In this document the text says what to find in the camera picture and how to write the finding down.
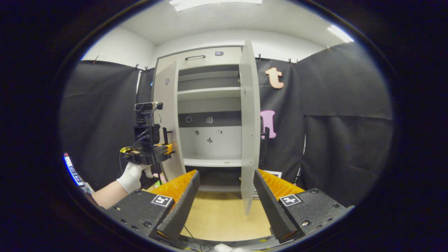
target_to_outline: small sign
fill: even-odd
[[[291,205],[301,202],[301,200],[299,198],[297,198],[294,194],[281,197],[280,200],[283,202],[283,205],[285,207],[288,207],[288,206],[291,206]]]
[[[167,196],[162,196],[162,195],[157,195],[152,201],[151,203],[156,204],[156,205],[161,205],[163,207],[168,207],[169,203],[171,202],[172,198],[171,197],[167,197]]]

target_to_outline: cabinet door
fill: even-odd
[[[168,133],[168,142],[176,151],[171,158],[163,161],[164,174],[167,180],[175,179],[185,173],[182,148],[179,138],[179,121],[177,119],[177,79],[179,77],[179,60],[174,60],[155,75],[154,102],[163,102],[162,110],[154,111],[154,123],[160,124],[160,142],[163,143],[163,127]]]
[[[246,214],[254,198],[254,172],[260,156],[260,92],[257,66],[249,40],[240,59],[241,80],[241,195]]]

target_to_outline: cabinet shelf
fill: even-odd
[[[177,92],[177,100],[232,98],[240,96],[241,96],[240,87],[216,87],[216,88],[193,89]]]
[[[184,158],[184,165],[199,167],[239,167],[241,159],[193,159]]]

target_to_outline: light wood table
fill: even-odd
[[[260,200],[253,200],[245,215],[240,193],[198,191],[185,226],[194,238],[214,241],[239,241],[270,236]],[[184,228],[181,235],[190,236]]]

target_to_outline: black fabric backdrop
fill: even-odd
[[[119,150],[135,137],[137,78],[133,67],[81,61],[66,85],[60,111],[62,146],[94,190],[121,176]]]
[[[357,204],[388,156],[393,122],[387,80],[355,43],[298,63],[255,60],[261,111],[275,112],[266,170],[281,172],[303,189],[320,188],[344,206]],[[282,72],[281,89],[265,74],[272,67]],[[134,68],[82,61],[67,85],[63,146],[94,190],[120,176],[116,153],[134,140],[130,111],[135,102],[151,101],[153,74],[154,69],[141,72],[135,96]],[[142,176],[142,184],[147,180]]]

